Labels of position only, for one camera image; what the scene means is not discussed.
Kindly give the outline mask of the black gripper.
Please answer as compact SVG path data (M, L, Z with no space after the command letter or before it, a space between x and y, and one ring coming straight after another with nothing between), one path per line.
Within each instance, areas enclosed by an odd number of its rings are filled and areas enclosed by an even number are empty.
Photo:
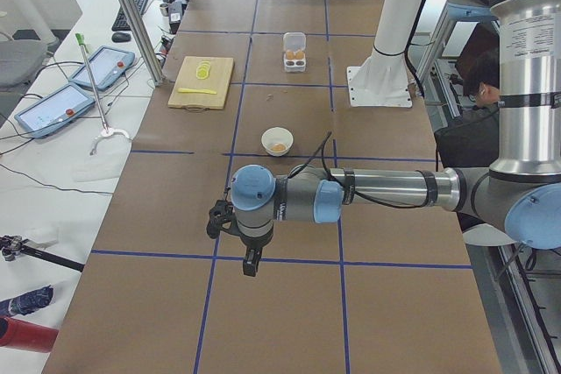
M259 260L263 248L271 242L271 234L267 233L262 236L241 235L241 241L246 246L245 258L243 260L243 274L245 276L255 276L254 260Z

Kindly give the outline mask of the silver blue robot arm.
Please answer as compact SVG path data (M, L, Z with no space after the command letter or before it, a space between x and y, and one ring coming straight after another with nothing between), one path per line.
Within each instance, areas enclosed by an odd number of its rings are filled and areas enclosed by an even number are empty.
M440 173L319 169L285 176L258 165L238 169L226 216L207 232L246 247L243 271L257 273L277 221L336 222L356 200L391 208L439 206L475 216L535 249L560 245L560 0L450 0L500 22L499 155L489 167Z

